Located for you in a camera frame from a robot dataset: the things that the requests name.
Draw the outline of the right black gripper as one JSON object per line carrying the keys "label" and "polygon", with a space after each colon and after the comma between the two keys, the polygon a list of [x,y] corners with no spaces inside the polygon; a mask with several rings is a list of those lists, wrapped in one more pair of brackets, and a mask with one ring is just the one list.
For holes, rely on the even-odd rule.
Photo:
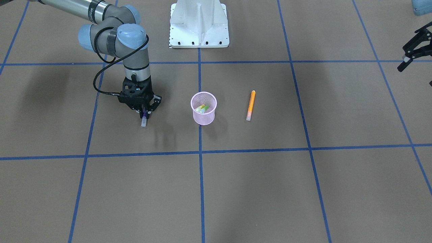
{"label": "right black gripper", "polygon": [[151,77],[144,81],[135,81],[126,77],[118,100],[136,110],[139,118],[142,119],[144,117],[150,118],[150,115],[161,104],[162,97],[154,94]]}

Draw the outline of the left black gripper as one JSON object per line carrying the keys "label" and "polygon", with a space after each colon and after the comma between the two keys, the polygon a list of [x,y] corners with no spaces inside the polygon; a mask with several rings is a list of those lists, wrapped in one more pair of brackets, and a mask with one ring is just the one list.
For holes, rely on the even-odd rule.
{"label": "left black gripper", "polygon": [[432,22],[427,23],[423,27],[417,29],[415,31],[414,37],[412,37],[403,46],[405,55],[403,61],[397,67],[399,72],[403,72],[416,58],[432,56],[431,31],[428,30],[431,25]]}

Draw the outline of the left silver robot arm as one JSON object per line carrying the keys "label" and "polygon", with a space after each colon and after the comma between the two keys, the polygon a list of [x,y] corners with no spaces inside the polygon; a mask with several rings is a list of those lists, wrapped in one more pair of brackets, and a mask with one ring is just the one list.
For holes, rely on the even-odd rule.
{"label": "left silver robot arm", "polygon": [[[431,0],[412,0],[412,10],[416,16],[430,14],[432,12]],[[415,31],[412,37],[403,47],[404,58],[398,66],[398,71],[403,72],[415,59],[432,55],[432,22],[427,23]]]}

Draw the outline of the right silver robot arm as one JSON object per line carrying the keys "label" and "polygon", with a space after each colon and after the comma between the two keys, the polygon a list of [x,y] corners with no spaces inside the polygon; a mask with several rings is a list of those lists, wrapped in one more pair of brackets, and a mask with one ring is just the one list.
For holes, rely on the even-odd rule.
{"label": "right silver robot arm", "polygon": [[[90,21],[78,32],[80,46],[95,52],[107,64],[93,79],[93,88],[115,96],[122,104],[148,120],[162,101],[153,92],[148,53],[149,37],[140,25],[138,10],[116,6],[104,0],[41,0],[41,4]],[[120,92],[102,91],[96,81],[108,68],[123,63],[125,78]]]}

